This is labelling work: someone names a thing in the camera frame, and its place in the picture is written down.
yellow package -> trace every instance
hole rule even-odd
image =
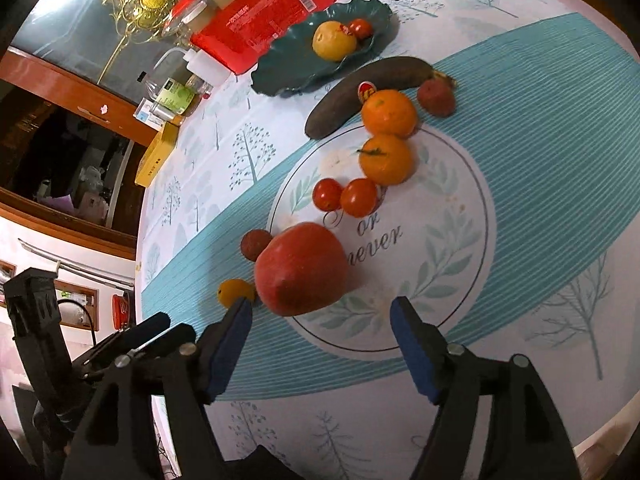
[[[151,141],[138,165],[136,184],[149,187],[156,173],[162,168],[178,141],[178,126],[164,123],[164,126]]]

cable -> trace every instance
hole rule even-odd
[[[73,303],[75,306],[79,306],[82,310],[84,310],[84,313],[89,318],[89,325],[91,326],[91,339],[94,340],[94,346],[95,346],[94,322],[91,319],[91,314],[89,314],[89,311],[84,307],[83,304],[79,303],[76,300],[70,300],[69,298],[62,298],[61,300],[58,300],[58,304],[60,304],[60,303]]]

red apple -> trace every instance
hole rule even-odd
[[[255,288],[278,316],[300,316],[338,301],[349,264],[329,229],[302,222],[277,235],[255,263]]]

green label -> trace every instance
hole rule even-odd
[[[195,97],[195,92],[175,79],[167,79],[164,88],[158,92],[156,103],[166,106],[172,112],[182,115]]]

orange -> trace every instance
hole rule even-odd
[[[255,286],[240,278],[225,280],[218,287],[218,301],[225,308],[230,308],[240,298],[247,298],[252,303],[255,301]]]
[[[407,180],[414,169],[409,144],[395,136],[371,137],[359,152],[362,173],[380,186],[396,186]]]
[[[418,112],[398,90],[378,90],[362,105],[362,122],[373,135],[395,135],[406,139],[418,123]]]

